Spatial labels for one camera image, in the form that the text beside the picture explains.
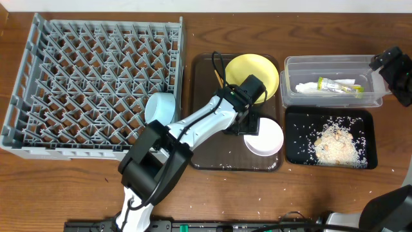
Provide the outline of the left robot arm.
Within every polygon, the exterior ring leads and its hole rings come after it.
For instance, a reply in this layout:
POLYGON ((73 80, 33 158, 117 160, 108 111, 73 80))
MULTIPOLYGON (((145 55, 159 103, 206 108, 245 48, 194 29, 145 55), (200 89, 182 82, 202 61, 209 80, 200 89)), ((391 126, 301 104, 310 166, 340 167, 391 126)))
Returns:
POLYGON ((125 201, 113 231, 145 231, 155 205, 173 190, 193 151, 220 131, 240 134, 246 122, 258 131, 258 118, 248 118, 254 103, 267 95, 263 81, 249 75, 240 85, 224 84, 207 105, 178 122, 150 122, 120 161, 125 201))

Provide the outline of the yellow round plate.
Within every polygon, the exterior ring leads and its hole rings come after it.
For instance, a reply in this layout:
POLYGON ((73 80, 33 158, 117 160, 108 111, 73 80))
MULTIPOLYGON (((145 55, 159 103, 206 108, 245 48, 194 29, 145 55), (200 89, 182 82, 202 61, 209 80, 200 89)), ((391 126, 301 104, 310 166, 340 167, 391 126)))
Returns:
POLYGON ((279 72, 275 65, 266 57, 257 54, 243 54, 231 60, 225 67, 226 81, 228 84, 240 84, 249 76, 254 75, 265 85, 267 94, 261 96, 255 102, 264 103, 269 100, 279 87, 279 72))

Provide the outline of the green snack wrapper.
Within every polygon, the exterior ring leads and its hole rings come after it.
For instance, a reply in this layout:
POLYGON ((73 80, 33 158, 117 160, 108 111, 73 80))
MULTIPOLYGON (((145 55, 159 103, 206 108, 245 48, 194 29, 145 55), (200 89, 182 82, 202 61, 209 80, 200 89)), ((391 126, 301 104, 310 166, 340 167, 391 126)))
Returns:
POLYGON ((331 93, 352 93, 355 95, 364 93, 364 88, 359 84, 355 84, 355 79, 332 80, 325 77, 318 79, 317 90, 331 93))

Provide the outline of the white bowl with food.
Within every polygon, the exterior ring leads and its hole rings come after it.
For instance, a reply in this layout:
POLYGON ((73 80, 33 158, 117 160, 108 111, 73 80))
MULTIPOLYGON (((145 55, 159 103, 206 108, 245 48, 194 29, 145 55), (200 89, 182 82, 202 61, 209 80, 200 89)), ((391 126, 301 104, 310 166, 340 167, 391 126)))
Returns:
POLYGON ((280 125, 268 118, 259 119, 257 135, 244 135, 246 147, 254 154, 268 157, 277 153, 283 146, 284 135, 280 125))

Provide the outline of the light blue bowl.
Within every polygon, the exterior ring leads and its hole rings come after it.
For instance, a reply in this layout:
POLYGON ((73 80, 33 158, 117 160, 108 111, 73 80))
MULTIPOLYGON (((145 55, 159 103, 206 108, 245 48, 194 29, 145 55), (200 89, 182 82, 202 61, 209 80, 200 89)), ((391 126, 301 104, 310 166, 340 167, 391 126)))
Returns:
POLYGON ((172 122, 175 109, 176 100, 172 93, 154 93, 145 107, 145 122, 149 124, 153 121, 158 121, 166 126, 172 122))

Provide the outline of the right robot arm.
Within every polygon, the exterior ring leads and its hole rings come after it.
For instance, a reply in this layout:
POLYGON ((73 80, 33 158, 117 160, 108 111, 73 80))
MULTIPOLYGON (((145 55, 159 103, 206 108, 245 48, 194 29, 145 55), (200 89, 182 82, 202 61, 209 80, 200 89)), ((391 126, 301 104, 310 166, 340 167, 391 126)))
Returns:
MULTIPOLYGON (((378 71, 404 107, 411 106, 411 58, 398 46, 375 55, 370 68, 378 71)), ((324 231, 411 231, 411 171, 401 188, 370 200, 361 213, 329 213, 318 224, 324 231)))

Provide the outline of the white napkin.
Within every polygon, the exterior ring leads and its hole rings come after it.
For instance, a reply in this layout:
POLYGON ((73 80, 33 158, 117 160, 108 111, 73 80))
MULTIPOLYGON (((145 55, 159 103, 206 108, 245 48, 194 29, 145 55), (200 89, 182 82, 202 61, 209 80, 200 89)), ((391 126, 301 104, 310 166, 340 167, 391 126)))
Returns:
MULTIPOLYGON (((345 85, 354 85, 355 79, 337 79, 335 82, 345 85)), ((295 90, 297 93, 317 93, 319 90, 317 89, 317 82, 306 82, 306 83, 299 83, 295 90)))

